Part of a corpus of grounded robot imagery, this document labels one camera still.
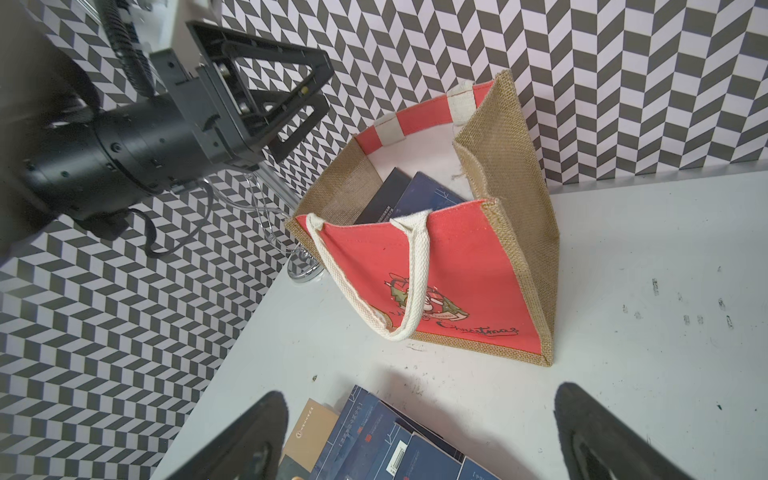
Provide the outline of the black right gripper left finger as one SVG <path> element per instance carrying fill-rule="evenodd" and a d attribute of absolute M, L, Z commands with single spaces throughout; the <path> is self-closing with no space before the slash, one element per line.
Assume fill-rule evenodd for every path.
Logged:
<path fill-rule="evenodd" d="M 170 480 L 275 479 L 288 426 L 282 393 L 271 391 L 174 471 Z"/>

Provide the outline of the red burlap Christmas bag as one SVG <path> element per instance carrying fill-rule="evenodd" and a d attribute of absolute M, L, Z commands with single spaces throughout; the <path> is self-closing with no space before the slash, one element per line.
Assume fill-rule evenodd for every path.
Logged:
<path fill-rule="evenodd" d="M 394 168 L 460 199 L 361 222 Z M 511 71 L 378 119 L 287 226 L 383 339 L 553 363 L 560 232 Z"/>

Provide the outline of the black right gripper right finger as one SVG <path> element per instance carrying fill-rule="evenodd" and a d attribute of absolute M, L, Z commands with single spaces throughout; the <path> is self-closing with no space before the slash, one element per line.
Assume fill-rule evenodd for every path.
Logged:
<path fill-rule="evenodd" d="M 688 479 L 579 385 L 561 384 L 554 415 L 571 479 Z"/>

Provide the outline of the dark grey back-cover book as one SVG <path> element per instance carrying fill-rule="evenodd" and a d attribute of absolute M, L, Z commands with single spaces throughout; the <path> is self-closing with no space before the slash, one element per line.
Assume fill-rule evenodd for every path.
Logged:
<path fill-rule="evenodd" d="M 356 225 L 388 221 L 412 178 L 394 168 L 355 220 Z"/>

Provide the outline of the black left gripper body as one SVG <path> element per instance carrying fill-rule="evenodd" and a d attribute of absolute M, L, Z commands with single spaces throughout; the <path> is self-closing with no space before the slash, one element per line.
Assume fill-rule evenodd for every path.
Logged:
<path fill-rule="evenodd" d="M 250 172 L 264 156 L 239 132 L 223 87 L 242 83 L 201 66 L 190 76 L 171 50 L 151 61 L 167 91 L 102 111 L 89 121 L 49 127 L 18 167 L 29 188 L 56 215 L 77 222 L 121 222 L 134 205 L 166 191 L 196 188 L 225 168 Z"/>

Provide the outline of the blue book with text list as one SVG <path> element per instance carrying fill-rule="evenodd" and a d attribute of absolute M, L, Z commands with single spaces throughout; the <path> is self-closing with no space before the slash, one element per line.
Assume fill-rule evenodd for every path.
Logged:
<path fill-rule="evenodd" d="M 465 199 L 423 172 L 417 172 L 394 206 L 391 218 L 421 211 L 439 211 L 464 203 Z"/>

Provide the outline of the blue book yellow label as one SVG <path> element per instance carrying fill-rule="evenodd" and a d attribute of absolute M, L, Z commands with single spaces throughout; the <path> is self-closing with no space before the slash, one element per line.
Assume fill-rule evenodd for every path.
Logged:
<path fill-rule="evenodd" d="M 442 436 L 359 385 L 347 397 L 309 477 L 498 479 Z"/>

